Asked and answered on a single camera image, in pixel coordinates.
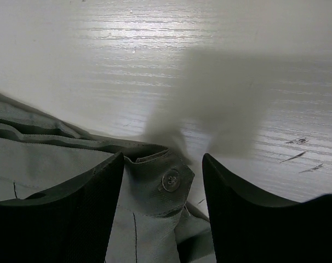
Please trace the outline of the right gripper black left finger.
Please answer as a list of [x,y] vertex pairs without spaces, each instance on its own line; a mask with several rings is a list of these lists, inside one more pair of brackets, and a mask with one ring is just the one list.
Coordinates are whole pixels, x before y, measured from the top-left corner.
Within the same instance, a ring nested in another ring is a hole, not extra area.
[[0,202],[0,262],[103,262],[124,171],[116,153],[25,199]]

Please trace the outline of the grey pleated skirt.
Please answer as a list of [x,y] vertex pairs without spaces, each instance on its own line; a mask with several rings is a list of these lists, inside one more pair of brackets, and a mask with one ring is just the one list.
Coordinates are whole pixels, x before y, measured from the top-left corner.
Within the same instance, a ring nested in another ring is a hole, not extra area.
[[171,149],[99,138],[0,94],[0,202],[83,174],[121,153],[103,262],[215,262],[210,224],[187,206],[193,171]]

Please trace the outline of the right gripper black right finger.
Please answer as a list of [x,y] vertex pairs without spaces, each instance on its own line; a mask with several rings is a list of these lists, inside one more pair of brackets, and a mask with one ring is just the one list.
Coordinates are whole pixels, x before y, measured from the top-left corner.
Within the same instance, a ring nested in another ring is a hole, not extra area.
[[218,262],[332,262],[332,194],[294,202],[202,160]]

